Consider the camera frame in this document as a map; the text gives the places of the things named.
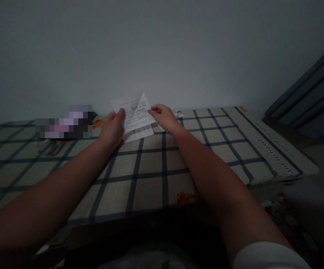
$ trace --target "checkered fabric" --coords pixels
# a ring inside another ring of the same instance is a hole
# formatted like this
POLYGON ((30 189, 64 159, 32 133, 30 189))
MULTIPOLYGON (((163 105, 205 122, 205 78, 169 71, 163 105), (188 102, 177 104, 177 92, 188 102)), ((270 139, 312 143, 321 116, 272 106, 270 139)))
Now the checkered fabric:
MULTIPOLYGON (((179 122, 222 158, 248 186, 289 183, 318 167, 260 120, 239 107, 182 111, 179 122)), ((196 188, 173 137, 155 135, 126 143, 111 156, 67 224, 123 218, 177 205, 180 192, 196 188)), ((0 208, 93 143, 68 141, 56 156, 40 156, 33 145, 34 121, 0 125, 0 208)))

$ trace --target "hand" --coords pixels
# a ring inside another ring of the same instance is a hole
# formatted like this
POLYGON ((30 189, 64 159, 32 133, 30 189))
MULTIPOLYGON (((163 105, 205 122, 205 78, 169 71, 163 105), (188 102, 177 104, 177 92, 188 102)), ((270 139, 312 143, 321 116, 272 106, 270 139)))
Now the hand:
POLYGON ((172 110, 165 105, 156 104, 151 107, 151 110, 148 110, 148 113, 170 134, 181 127, 172 110))
POLYGON ((116 114, 114 111, 110 112, 102 120, 102 130, 97 141, 116 148, 122 141, 123 128, 121 122, 124 118, 124 109, 121 108, 116 114))

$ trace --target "curtain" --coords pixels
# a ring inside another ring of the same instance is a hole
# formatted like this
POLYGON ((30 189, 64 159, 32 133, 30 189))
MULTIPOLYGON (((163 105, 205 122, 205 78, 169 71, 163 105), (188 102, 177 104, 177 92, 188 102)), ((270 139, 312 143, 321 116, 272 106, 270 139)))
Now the curtain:
POLYGON ((324 140, 324 55, 266 112, 302 135, 324 140))

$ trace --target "white sleeve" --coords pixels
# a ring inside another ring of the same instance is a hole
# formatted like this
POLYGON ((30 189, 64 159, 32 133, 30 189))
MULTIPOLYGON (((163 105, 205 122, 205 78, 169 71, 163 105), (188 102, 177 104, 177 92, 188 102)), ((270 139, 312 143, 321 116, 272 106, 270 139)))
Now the white sleeve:
POLYGON ((235 257, 233 269, 311 269, 295 251, 271 242, 244 247, 235 257))

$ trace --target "printed document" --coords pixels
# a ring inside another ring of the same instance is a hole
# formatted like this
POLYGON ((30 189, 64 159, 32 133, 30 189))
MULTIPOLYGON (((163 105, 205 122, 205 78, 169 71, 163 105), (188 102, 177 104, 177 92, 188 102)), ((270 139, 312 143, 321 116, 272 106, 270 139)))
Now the printed document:
POLYGON ((144 127, 141 127, 139 129, 130 131, 129 133, 124 133, 122 140, 125 143, 141 139, 147 136, 154 135, 153 129, 151 125, 147 125, 144 127))
POLYGON ((110 102, 116 113, 120 108, 124 108, 126 112, 126 118, 122 122, 125 134, 155 122, 155 119, 147 112, 151 107, 144 92, 133 96, 117 98, 110 102))

